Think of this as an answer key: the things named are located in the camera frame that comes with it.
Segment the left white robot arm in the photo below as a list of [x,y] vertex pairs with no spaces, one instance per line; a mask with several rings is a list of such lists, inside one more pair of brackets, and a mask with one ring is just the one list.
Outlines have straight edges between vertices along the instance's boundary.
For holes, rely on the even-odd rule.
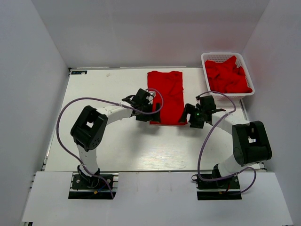
[[122,119],[135,117],[137,121],[160,122],[160,110],[164,100],[156,89],[139,89],[119,103],[108,102],[102,108],[84,107],[71,129],[71,136],[78,148],[80,165],[78,172],[90,188],[99,184],[100,170],[96,149],[102,141],[105,128]]

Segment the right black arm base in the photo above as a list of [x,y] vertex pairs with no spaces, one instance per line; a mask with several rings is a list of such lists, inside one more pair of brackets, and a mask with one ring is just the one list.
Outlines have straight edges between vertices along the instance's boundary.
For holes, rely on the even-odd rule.
[[242,199],[240,183],[237,176],[219,181],[206,182],[195,174],[191,176],[191,180],[196,183],[198,201]]

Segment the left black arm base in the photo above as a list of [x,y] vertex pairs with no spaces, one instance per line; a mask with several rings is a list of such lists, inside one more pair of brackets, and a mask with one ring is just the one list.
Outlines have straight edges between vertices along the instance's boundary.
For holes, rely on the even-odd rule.
[[100,174],[111,188],[100,178],[92,178],[87,181],[78,172],[73,172],[69,200],[113,200],[118,189],[118,173]]

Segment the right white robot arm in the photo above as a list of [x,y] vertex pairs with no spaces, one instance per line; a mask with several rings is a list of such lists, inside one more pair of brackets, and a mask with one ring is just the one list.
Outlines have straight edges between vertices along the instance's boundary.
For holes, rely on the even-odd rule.
[[[272,150],[264,124],[261,121],[247,121],[234,116],[237,106],[231,111],[217,108],[213,96],[204,93],[196,97],[198,103],[186,104],[179,122],[188,121],[191,128],[202,129],[210,124],[209,130],[199,152],[197,175],[201,181],[213,182],[222,188],[230,178],[251,169],[252,165],[270,160]],[[220,128],[232,137],[232,155],[215,165],[211,178],[204,178],[200,173],[200,164],[207,142],[216,128]]]

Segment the red t shirt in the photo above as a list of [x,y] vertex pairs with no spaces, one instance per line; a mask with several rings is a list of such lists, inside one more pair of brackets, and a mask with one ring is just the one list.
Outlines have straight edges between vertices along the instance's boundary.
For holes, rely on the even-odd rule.
[[160,122],[151,123],[165,126],[186,125],[187,121],[179,122],[184,111],[183,73],[180,71],[148,72],[147,85],[148,88],[158,91],[154,104],[163,105],[160,110]]

